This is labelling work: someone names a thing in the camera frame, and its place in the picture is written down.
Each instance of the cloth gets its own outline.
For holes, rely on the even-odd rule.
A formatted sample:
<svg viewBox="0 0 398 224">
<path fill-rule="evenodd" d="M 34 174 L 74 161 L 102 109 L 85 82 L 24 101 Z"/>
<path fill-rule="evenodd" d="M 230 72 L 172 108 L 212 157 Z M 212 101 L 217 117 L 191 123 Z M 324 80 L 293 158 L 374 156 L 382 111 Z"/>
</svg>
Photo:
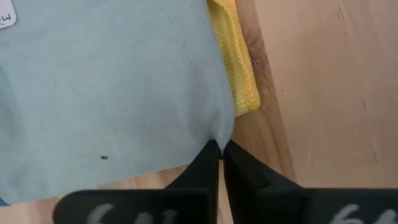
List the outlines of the cloth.
<svg viewBox="0 0 398 224">
<path fill-rule="evenodd" d="M 190 163 L 234 103 L 202 0 L 14 0 L 0 29 L 0 197 Z"/>
<path fill-rule="evenodd" d="M 257 109 L 260 97 L 235 0 L 207 0 L 235 102 L 235 115 Z"/>
</svg>

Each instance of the wood grain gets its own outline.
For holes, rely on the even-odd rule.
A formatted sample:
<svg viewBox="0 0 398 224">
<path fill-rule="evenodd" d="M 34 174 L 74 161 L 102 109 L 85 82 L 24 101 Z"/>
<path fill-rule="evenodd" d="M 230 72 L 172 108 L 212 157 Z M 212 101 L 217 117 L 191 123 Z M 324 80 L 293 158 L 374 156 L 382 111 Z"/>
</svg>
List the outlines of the wood grain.
<svg viewBox="0 0 398 224">
<path fill-rule="evenodd" d="M 398 187 L 398 1 L 255 2 L 298 183 Z"/>
<path fill-rule="evenodd" d="M 274 84 L 269 69 L 261 30 L 253 0 L 236 0 L 244 37 L 252 58 L 261 107 L 239 117 L 234 127 L 233 139 L 251 154 L 290 179 L 295 174 L 290 159 Z M 122 180 L 98 187 L 99 189 L 159 189 L 167 186 L 184 170 L 184 167 Z M 0 209 L 4 223 L 51 224 L 51 213 L 59 198 L 23 203 Z M 218 223 L 232 223 L 231 211 L 220 165 Z"/>
</svg>

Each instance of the yellow microfiber cloth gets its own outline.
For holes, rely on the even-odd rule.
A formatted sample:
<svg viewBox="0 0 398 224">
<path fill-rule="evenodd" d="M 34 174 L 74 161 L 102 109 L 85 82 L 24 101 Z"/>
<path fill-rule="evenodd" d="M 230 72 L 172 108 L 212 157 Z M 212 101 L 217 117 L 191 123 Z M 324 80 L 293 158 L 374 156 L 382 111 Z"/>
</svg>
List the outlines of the yellow microfiber cloth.
<svg viewBox="0 0 398 224">
<path fill-rule="evenodd" d="M 235 116 L 260 105 L 248 48 L 243 38 L 235 0 L 207 0 L 235 102 Z"/>
</svg>

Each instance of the white label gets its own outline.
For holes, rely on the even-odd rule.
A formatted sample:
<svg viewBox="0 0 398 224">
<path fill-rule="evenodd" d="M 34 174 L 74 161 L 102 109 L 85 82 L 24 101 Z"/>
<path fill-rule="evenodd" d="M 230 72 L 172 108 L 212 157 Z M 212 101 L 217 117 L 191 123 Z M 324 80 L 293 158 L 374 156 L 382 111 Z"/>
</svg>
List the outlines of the white label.
<svg viewBox="0 0 398 224">
<path fill-rule="evenodd" d="M 12 0 L 0 0 L 0 29 L 14 25 L 17 22 Z"/>
</svg>

